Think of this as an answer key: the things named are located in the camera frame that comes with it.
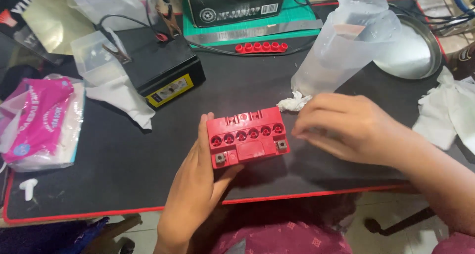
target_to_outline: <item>yellow label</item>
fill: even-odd
[[[169,83],[167,86],[147,95],[146,98],[157,108],[172,100],[177,95],[186,92],[191,87],[193,87],[193,82],[191,81],[190,75],[186,74]]]

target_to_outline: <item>person's right hand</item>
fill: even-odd
[[[342,160],[394,167],[417,151],[415,146],[429,144],[370,99],[336,93],[310,100],[292,135]]]

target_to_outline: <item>hand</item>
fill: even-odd
[[[368,98],[336,93],[310,100],[292,135],[342,160],[394,167],[412,154],[415,144],[429,144]]]
[[[165,209],[158,223],[162,244],[180,245],[208,218],[229,183],[244,167],[230,167],[215,183],[206,121],[214,114],[201,116],[198,140],[178,169],[171,184]]]

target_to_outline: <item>green cutting mat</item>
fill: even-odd
[[[209,28],[197,28],[193,26],[193,19],[191,18],[190,6],[188,0],[183,0],[183,34],[185,36],[196,35],[196,34],[206,34],[214,32],[224,32],[224,31],[233,31],[233,30],[243,30],[248,28],[262,27],[266,25],[286,23],[296,20],[315,20],[315,15],[312,12],[312,9],[306,5],[299,5],[294,0],[284,0],[282,4],[282,10],[280,14],[273,17],[244,21],[234,24],[209,27]],[[296,32],[286,32],[280,34],[272,34],[266,36],[256,37],[256,41],[272,41],[276,39],[285,39],[285,38],[294,38],[294,37],[304,37],[318,35],[320,30],[304,30]],[[208,46],[213,45],[232,45],[250,42],[249,38],[237,39],[224,42],[215,42],[204,44]]]

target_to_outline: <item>black desk mat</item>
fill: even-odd
[[[411,10],[417,8],[412,0],[395,2]],[[335,7],[323,5],[317,10],[326,19]],[[287,43],[292,50],[310,40],[302,37],[279,42]],[[234,45],[219,49],[233,51]],[[254,58],[196,52],[207,80],[162,106],[152,119],[152,131],[141,130],[125,113],[104,102],[87,99],[74,166],[16,173],[4,217],[11,222],[31,222],[158,210],[165,204],[173,177],[197,137],[200,115],[212,111],[216,117],[232,116],[269,108],[291,97],[290,78],[308,51]],[[74,62],[54,72],[78,76]],[[370,63],[337,92],[365,95],[396,120],[412,126],[419,115],[417,101],[437,86],[436,77],[403,80]],[[282,118],[290,130],[296,114],[284,112]],[[339,160],[290,133],[288,142],[289,154],[249,164],[235,179],[226,200],[321,195],[406,182],[394,169]],[[448,153],[475,170],[457,145]],[[34,200],[26,202],[19,184],[29,178],[37,178],[39,183]]]

